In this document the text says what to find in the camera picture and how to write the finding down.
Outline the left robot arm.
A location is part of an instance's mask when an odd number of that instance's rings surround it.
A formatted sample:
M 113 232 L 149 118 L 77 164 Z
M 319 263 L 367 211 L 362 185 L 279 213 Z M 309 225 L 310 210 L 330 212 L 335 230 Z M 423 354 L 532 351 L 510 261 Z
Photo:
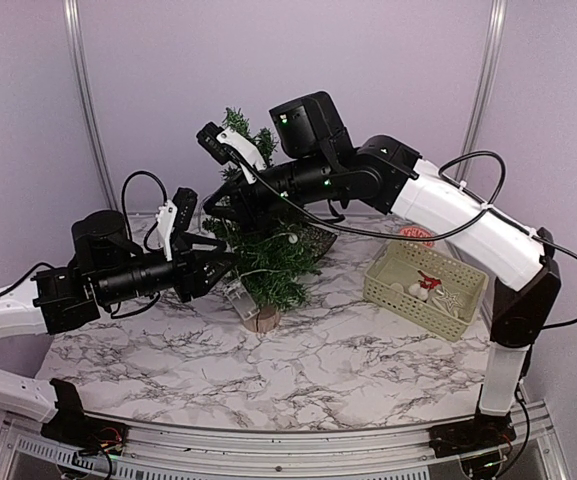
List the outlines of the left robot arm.
M 102 210 L 73 224 L 75 255 L 65 267 L 41 262 L 0 291 L 0 339 L 56 335 L 100 319 L 122 302 L 172 289 L 182 302 L 200 298 L 233 267 L 224 242 L 190 234 L 182 220 L 166 224 L 160 251 L 147 252 L 129 238 L 126 219 Z M 0 369 L 0 409 L 54 425 L 74 445 L 93 438 L 76 387 Z

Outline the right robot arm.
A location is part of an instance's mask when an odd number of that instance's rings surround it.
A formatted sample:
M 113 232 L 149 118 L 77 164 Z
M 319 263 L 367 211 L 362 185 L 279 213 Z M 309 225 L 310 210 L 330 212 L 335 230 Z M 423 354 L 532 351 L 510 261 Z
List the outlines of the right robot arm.
M 502 431 L 514 392 L 561 289 L 548 230 L 516 223 L 415 149 L 375 135 L 355 146 L 331 96 L 319 91 L 270 111 L 287 161 L 270 166 L 259 148 L 227 126 L 206 124 L 199 144 L 238 173 L 209 199 L 207 214 L 259 229 L 290 209 L 359 200 L 428 229 L 490 270 L 495 277 L 492 347 L 478 399 L 463 438 L 483 448 Z

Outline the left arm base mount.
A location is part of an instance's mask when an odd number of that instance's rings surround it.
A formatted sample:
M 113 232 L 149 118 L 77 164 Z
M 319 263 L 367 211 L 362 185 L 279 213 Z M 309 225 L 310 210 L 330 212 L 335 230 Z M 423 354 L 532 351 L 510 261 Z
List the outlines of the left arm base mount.
M 87 415 L 76 387 L 70 382 L 51 379 L 49 384 L 56 393 L 56 414 L 42 424 L 43 437 L 88 451 L 123 444 L 128 432 L 126 424 Z

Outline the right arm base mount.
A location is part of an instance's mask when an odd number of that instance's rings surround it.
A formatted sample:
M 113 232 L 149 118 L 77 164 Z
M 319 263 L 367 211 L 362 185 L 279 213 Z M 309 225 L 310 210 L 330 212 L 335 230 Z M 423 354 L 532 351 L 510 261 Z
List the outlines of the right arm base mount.
M 506 446 L 512 449 L 517 434 L 511 413 L 491 415 L 476 407 L 472 418 L 435 425 L 428 430 L 429 447 L 437 458 Z

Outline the white ball string lights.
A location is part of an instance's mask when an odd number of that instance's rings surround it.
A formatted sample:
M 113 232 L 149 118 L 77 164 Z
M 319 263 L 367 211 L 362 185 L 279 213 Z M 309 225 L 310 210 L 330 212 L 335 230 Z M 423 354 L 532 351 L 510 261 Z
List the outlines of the white ball string lights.
M 307 262 L 293 225 L 262 233 L 246 232 L 233 222 L 207 215 L 199 221 L 199 227 L 225 241 L 228 251 L 237 256 L 230 278 L 240 281 L 258 306 L 287 312 L 305 303 L 307 293 L 298 277 Z

